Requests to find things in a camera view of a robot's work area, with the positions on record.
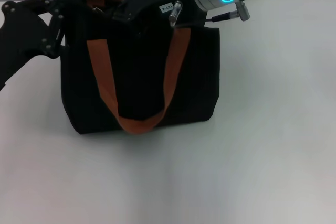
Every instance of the white label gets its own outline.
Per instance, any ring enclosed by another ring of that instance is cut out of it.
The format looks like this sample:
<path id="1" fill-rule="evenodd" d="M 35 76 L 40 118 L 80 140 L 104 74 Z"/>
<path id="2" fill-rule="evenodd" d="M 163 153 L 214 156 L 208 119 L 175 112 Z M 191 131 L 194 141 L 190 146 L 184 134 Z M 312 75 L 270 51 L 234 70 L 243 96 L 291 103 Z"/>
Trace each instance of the white label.
<path id="1" fill-rule="evenodd" d="M 160 10 L 162 11 L 162 13 L 166 13 L 166 12 L 172 11 L 173 8 L 174 8 L 174 6 L 173 6 L 172 3 L 168 3 L 168 4 L 160 6 Z"/>

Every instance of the white surface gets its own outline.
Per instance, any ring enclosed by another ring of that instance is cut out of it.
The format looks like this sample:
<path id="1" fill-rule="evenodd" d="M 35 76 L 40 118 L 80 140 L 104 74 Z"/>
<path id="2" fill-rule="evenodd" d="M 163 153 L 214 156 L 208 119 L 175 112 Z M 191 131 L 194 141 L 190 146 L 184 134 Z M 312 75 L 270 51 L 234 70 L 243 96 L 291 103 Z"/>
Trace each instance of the white surface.
<path id="1" fill-rule="evenodd" d="M 209 122 L 80 136 L 59 60 L 13 76 L 0 92 L 0 223 L 336 223 L 336 0 L 247 5 L 250 21 L 221 24 Z"/>

